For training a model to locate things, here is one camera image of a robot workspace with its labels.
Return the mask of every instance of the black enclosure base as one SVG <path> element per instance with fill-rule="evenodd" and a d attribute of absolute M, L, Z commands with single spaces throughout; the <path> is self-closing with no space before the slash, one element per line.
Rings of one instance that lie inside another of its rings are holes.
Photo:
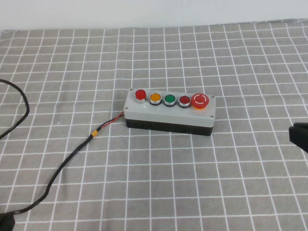
<path fill-rule="evenodd" d="M 190 126 L 182 124 L 168 124 L 168 123 L 150 122 L 150 121 L 133 120 L 133 119 L 125 119 L 125 120 L 126 120 L 126 126 L 128 128 L 139 128 L 139 129 L 156 130 L 156 131 L 171 131 L 171 132 L 202 135 L 202 136 L 210 136 L 213 130 L 213 127 L 206 128 L 206 127 L 198 127 L 198 126 Z"/>

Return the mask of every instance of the red wire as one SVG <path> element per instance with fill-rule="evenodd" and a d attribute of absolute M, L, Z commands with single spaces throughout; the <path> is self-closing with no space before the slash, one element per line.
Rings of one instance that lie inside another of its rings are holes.
<path fill-rule="evenodd" d="M 123 115 L 123 114 L 124 114 L 124 112 L 121 112 L 121 113 L 120 113 L 116 118 L 114 118 L 112 121 L 110 121 L 109 123 L 107 123 L 107 124 L 105 124 L 104 126 L 102 126 L 102 128 L 104 128 L 104 127 L 108 126 L 109 124 L 115 122 L 115 121 L 116 121 L 117 119 L 119 119 L 120 116 Z"/>

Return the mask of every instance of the push button control box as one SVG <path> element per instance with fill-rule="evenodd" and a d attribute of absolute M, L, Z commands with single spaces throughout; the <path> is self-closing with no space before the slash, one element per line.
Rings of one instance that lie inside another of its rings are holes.
<path fill-rule="evenodd" d="M 211 95 L 130 89 L 124 117 L 128 128 L 210 136 L 215 108 L 216 98 Z"/>

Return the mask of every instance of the red push button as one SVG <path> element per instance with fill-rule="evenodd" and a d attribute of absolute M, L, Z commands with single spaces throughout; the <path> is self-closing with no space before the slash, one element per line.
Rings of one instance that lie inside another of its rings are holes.
<path fill-rule="evenodd" d="M 209 103 L 209 98 L 207 95 L 198 93 L 192 96 L 192 106 L 196 109 L 203 109 Z"/>
<path fill-rule="evenodd" d="M 145 103 L 146 102 L 146 92 L 145 90 L 139 89 L 135 93 L 136 95 L 136 102 L 137 103 Z"/>
<path fill-rule="evenodd" d="M 183 95 L 179 98 L 179 106 L 181 108 L 188 108 L 190 107 L 190 105 L 191 105 L 191 99 L 188 96 Z"/>

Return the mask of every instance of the black object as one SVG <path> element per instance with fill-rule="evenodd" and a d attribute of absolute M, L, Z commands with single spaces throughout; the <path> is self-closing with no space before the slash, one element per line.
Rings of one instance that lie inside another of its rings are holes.
<path fill-rule="evenodd" d="M 97 133 L 104 127 L 104 125 L 108 125 L 109 123 L 114 122 L 115 120 L 117 120 L 119 117 L 123 116 L 123 113 L 121 113 L 119 116 L 110 119 L 108 121 L 106 121 L 105 123 L 103 123 L 102 125 L 100 125 L 91 135 L 89 135 L 89 137 L 82 143 L 80 144 L 64 161 L 63 163 L 59 166 L 59 168 L 56 170 L 56 172 L 53 174 L 53 176 L 51 177 L 50 181 L 47 184 L 46 190 L 44 192 L 44 194 L 37 199 L 33 204 L 29 205 L 26 208 L 23 209 L 19 209 L 19 210 L 15 210 L 15 211 L 11 211 L 11 212 L 7 212 L 7 213 L 2 213 L 0 214 L 0 216 L 13 216 L 16 214 L 21 214 L 21 213 L 25 213 L 27 211 L 29 211 L 30 209 L 34 208 L 35 206 L 37 206 L 39 203 L 41 203 L 48 195 L 49 190 L 54 182 L 54 180 L 56 179 L 56 177 L 58 176 L 58 174 L 61 172 L 61 170 L 64 168 L 64 166 L 70 161 L 70 159 L 72 159 L 74 157 L 74 155 L 76 155 L 84 146 L 86 146 L 92 139 L 93 137 L 95 137 L 97 135 Z"/>
<path fill-rule="evenodd" d="M 0 231 L 12 231 L 15 225 L 13 215 L 0 214 Z"/>
<path fill-rule="evenodd" d="M 27 99 L 26 95 L 24 94 L 23 90 L 21 90 L 17 85 L 15 85 L 15 84 L 7 81 L 7 80 L 4 80 L 4 79 L 0 79 L 0 82 L 6 83 L 6 84 L 12 86 L 13 88 L 15 88 L 16 90 L 18 90 L 19 93 L 21 94 L 21 96 L 23 97 L 25 105 L 26 105 L 26 113 L 24 114 L 24 116 L 21 117 L 20 120 L 18 120 L 13 126 L 11 126 L 5 133 L 0 135 L 0 140 L 1 140 L 3 137 L 5 137 L 7 134 L 9 134 L 11 131 L 13 131 L 18 125 L 20 125 L 26 119 L 26 117 L 28 116 L 28 114 L 30 112 L 30 107 L 29 107 L 29 103 L 28 103 L 28 99 Z"/>
<path fill-rule="evenodd" d="M 142 120 L 134 120 L 134 119 L 125 119 L 125 121 L 126 121 L 126 126 L 128 128 L 139 128 L 139 129 L 157 130 L 157 131 L 171 131 L 171 132 L 195 134 L 195 135 L 202 135 L 202 136 L 210 136 L 213 130 L 213 127 L 205 128 L 205 127 L 199 127 L 199 126 L 150 122 L 150 121 L 142 121 Z"/>
<path fill-rule="evenodd" d="M 308 123 L 294 123 L 289 127 L 290 141 L 308 153 Z"/>

